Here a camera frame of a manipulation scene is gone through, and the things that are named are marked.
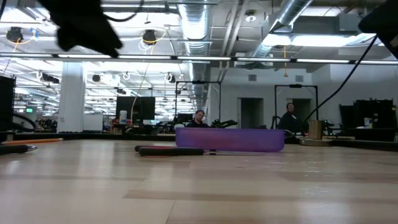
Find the black frame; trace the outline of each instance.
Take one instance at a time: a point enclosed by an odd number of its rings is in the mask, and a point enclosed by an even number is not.
[[[277,96],[276,90],[278,87],[289,87],[289,88],[303,88],[303,87],[312,87],[315,89],[315,107],[318,108],[318,86],[317,85],[300,85],[300,84],[293,84],[293,85],[275,85],[274,87],[274,99],[275,99],[275,117],[277,117]],[[319,113],[318,109],[317,112],[317,120],[319,120]],[[275,129],[278,127],[278,120],[275,119]]]
[[[204,84],[212,84],[212,83],[217,83],[218,86],[220,87],[219,91],[219,100],[218,100],[218,119],[221,121],[221,82],[207,82],[207,81],[176,81],[175,82],[175,112],[174,116],[177,117],[177,92],[178,92],[178,84],[179,83],[192,83],[196,85],[204,85]]]

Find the door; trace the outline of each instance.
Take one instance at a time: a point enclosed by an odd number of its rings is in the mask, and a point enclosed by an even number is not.
[[[238,98],[238,127],[258,128],[264,124],[262,98]]]
[[[294,111],[296,117],[301,121],[311,113],[311,99],[293,99]]]

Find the wooden surface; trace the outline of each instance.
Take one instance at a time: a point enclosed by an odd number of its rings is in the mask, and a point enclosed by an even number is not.
[[[286,145],[280,153],[144,158],[81,140],[0,157],[2,224],[398,223],[398,153]]]

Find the person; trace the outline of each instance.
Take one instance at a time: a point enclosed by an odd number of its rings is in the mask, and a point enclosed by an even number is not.
[[[195,113],[195,117],[191,123],[187,124],[187,128],[209,128],[209,126],[203,123],[202,119],[205,116],[205,112],[203,110],[197,110]]]
[[[278,124],[278,129],[289,130],[293,133],[301,132],[303,133],[303,129],[300,127],[301,120],[297,117],[294,111],[293,103],[288,103],[286,105],[287,112],[280,119]]]

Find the column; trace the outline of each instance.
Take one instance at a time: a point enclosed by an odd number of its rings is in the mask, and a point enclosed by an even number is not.
[[[86,79],[83,63],[63,63],[58,133],[83,131]]]

